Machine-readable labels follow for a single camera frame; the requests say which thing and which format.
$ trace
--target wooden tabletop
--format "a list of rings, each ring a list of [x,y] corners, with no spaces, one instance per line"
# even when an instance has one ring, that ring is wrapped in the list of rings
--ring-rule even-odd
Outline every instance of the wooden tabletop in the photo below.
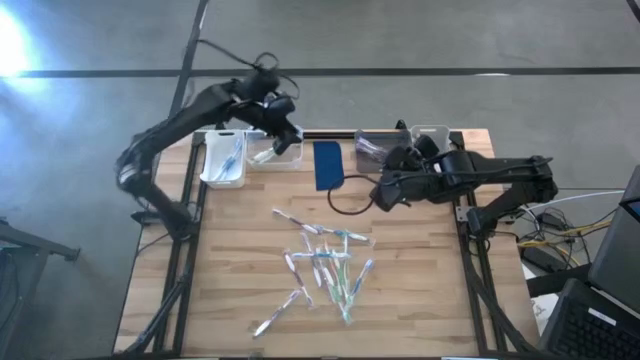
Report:
[[[493,156],[487,130],[462,132],[467,149]],[[165,150],[160,160],[156,182],[172,198],[179,198],[182,190],[189,142],[185,138]],[[345,174],[356,173],[353,142],[339,142]],[[336,206],[362,207],[371,187],[365,181],[347,181],[335,193]],[[481,187],[476,191],[478,203],[490,202],[501,191],[500,186]],[[300,229],[274,216],[274,207],[304,222],[346,228],[376,240],[374,248],[352,247],[352,281],[367,259],[375,258],[375,268],[355,300],[350,326],[316,287],[308,261],[299,261],[317,307],[308,310],[300,297],[264,336],[252,339],[252,331],[296,288],[283,250],[305,249]],[[165,232],[161,226],[146,228],[140,246]],[[325,238],[330,246],[339,245],[338,238]],[[170,241],[162,240],[137,258],[115,350],[131,344],[158,309]],[[312,237],[312,241],[321,240]],[[502,308],[535,344],[535,319],[513,238],[494,237],[489,258]],[[374,206],[359,216],[339,215],[329,208],[326,192],[315,190],[311,142],[304,146],[303,165],[297,171],[248,171],[243,188],[208,192],[193,281],[184,356],[477,354],[451,204],[422,201],[411,208],[396,206],[389,213]],[[483,318],[491,344],[486,309]]]

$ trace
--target gray floor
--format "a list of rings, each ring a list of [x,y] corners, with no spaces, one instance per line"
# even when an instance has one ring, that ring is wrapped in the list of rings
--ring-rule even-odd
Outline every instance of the gray floor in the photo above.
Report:
[[[0,46],[11,51],[0,70],[179,69],[197,4],[5,1]],[[639,34],[623,0],[226,0],[210,4],[202,29],[241,56],[269,50],[289,68],[638,66]],[[237,67],[205,48],[194,62]],[[624,188],[640,162],[637,75],[296,80],[302,97],[291,119],[303,127],[402,118],[489,128],[500,156],[553,156],[559,198]],[[0,216],[82,247],[75,264],[52,258],[12,358],[108,354],[140,231],[113,162],[134,133],[166,117],[177,79],[0,81]],[[587,223],[618,199],[558,207]],[[590,238],[592,254],[601,236]]]

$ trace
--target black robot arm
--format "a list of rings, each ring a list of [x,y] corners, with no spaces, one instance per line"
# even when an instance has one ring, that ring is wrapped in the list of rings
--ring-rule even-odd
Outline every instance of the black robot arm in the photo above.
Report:
[[[195,130],[226,123],[231,118],[275,137],[274,151],[282,154],[301,139],[287,120],[295,110],[292,98],[277,93],[279,85],[277,70],[256,68],[243,81],[234,79],[206,88],[175,116],[133,137],[116,162],[118,187],[153,205],[174,240],[190,236],[193,221],[186,205],[172,201],[153,183],[154,157]]]
[[[552,159],[488,159],[473,151],[454,150],[429,156],[421,144],[396,147],[389,152],[382,177],[369,196],[383,211],[396,204],[428,200],[435,204],[451,202],[483,184],[512,184],[501,196],[482,208],[467,213],[469,229],[474,235],[486,235],[495,229],[497,220],[523,204],[548,202],[558,193],[548,163]]]

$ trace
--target white plastic bin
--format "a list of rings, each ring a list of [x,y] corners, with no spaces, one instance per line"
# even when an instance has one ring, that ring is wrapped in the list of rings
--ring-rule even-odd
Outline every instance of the white plastic bin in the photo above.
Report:
[[[244,157],[247,150],[243,130],[212,130],[204,136],[207,144],[204,170],[200,174],[200,180],[206,182],[214,189],[233,189],[244,185],[246,166]],[[221,177],[221,172],[228,159],[236,154],[236,144],[240,143],[240,149],[233,164],[226,174]]]
[[[302,165],[302,151],[304,149],[304,131],[298,128],[298,136],[303,138],[299,144],[291,144],[280,156],[273,156],[269,160],[259,163],[253,158],[263,151],[273,148],[273,138],[263,131],[247,131],[247,152],[245,158],[252,169],[256,171],[290,171],[299,169]]]
[[[449,151],[449,127],[445,125],[415,125],[411,127],[411,140],[415,142],[420,135],[427,135],[440,150],[439,153]]]

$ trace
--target blue cloth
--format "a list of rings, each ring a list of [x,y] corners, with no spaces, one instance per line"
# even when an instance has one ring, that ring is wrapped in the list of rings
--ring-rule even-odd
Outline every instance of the blue cloth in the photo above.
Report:
[[[339,188],[344,183],[342,151],[335,141],[313,143],[313,162],[316,172],[316,190],[329,190],[334,184]]]

